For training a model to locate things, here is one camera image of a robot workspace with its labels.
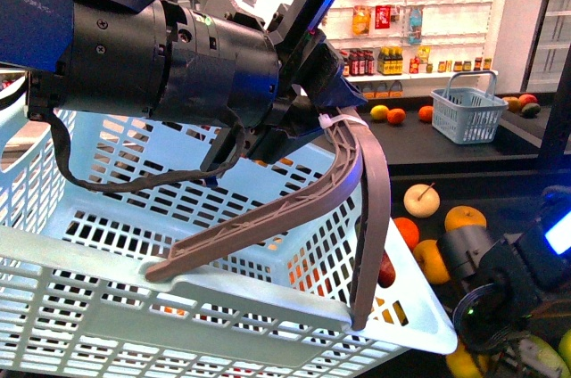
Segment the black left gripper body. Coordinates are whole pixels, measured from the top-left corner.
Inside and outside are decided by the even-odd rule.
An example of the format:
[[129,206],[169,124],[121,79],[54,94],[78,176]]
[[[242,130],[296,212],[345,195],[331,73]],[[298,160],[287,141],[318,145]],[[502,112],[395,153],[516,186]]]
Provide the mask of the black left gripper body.
[[318,111],[363,102],[319,29],[334,1],[293,0],[265,24],[255,0],[206,0],[195,105],[203,124],[223,131],[201,171],[227,168],[232,153],[274,162],[317,135]]

